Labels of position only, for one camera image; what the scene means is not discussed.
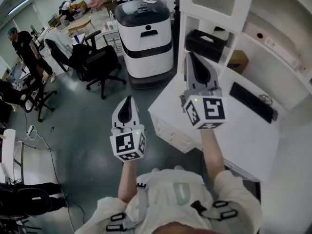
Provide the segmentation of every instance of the black box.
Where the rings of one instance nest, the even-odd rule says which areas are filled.
[[[208,37],[212,41],[205,40],[202,37]],[[219,62],[226,44],[227,40],[222,40],[195,29],[187,35],[185,45],[188,51],[195,52],[210,60]]]

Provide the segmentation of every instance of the white robot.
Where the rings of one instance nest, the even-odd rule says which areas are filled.
[[[112,115],[110,137],[114,155],[121,161],[143,158],[146,146],[145,127],[140,124],[137,105],[132,96],[119,103]]]
[[[180,96],[193,128],[213,129],[226,121],[226,99],[215,69],[200,55],[185,58],[187,90]]]

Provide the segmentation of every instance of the pink chair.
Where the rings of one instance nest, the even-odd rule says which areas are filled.
[[[91,8],[93,12],[94,9],[100,9],[101,6],[104,4],[104,0],[90,0],[90,3],[88,4],[88,8]]]

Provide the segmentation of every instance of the black office chair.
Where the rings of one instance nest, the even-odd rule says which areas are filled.
[[[28,76],[27,80],[24,84],[27,85],[27,89],[18,91],[13,88],[12,84],[6,81],[0,80],[0,95],[4,102],[11,103],[11,104],[17,104],[21,106],[21,108],[26,112],[29,113],[33,109],[36,111],[39,111],[38,114],[38,121],[42,122],[41,111],[43,107],[46,107],[50,111],[54,111],[54,108],[48,107],[45,103],[48,100],[48,98],[51,97],[52,94],[57,94],[57,91],[52,91],[48,95],[44,91],[44,86],[42,84],[42,81],[35,81],[32,85],[30,85],[30,81],[33,79],[32,76]],[[32,93],[38,89],[38,93],[35,96],[35,98],[32,98]],[[24,100],[21,100],[21,96],[26,95],[26,98]],[[26,102],[30,100],[32,102],[31,109],[26,108]]]
[[[112,46],[106,46],[101,49],[97,49],[95,36],[100,34],[98,30],[84,40],[87,45],[77,44],[73,47],[73,54],[68,59],[62,51],[59,50],[57,45],[49,39],[45,42],[51,49],[51,56],[62,66],[63,64],[72,67],[77,71],[78,78],[81,81],[90,81],[86,89],[89,90],[90,86],[100,81],[101,84],[101,97],[105,99],[104,87],[107,79],[118,80],[123,84],[126,84],[124,79],[110,75],[115,69],[121,69],[121,65],[118,62],[117,54]]]

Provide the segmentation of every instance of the white jacket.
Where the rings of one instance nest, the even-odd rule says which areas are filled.
[[[47,51],[47,54],[51,54],[51,49],[49,46],[45,43],[45,40],[49,39],[52,40],[56,46],[59,48],[59,50],[62,51],[64,55],[66,55],[67,58],[71,57],[73,54],[73,40],[67,36],[65,33],[61,32],[58,29],[52,29],[50,30],[44,37],[44,47]]]
[[[214,202],[201,176],[181,170],[162,170],[141,175],[137,181],[149,185],[149,207],[144,222],[136,229],[136,234],[152,234],[158,227],[171,222],[179,222],[198,229],[212,229],[210,222],[204,222],[197,211],[190,207],[196,200],[200,200],[207,209]],[[241,206],[247,216],[247,222],[243,224],[250,226],[250,234],[258,231],[262,219],[261,205],[244,187],[241,178],[234,177],[230,171],[221,172],[214,181],[214,191],[218,195],[218,200],[235,202]],[[137,206],[137,195],[128,205],[118,198],[101,199],[93,216],[76,231],[76,234],[104,234],[109,224],[108,218],[121,212],[125,212],[136,222]]]

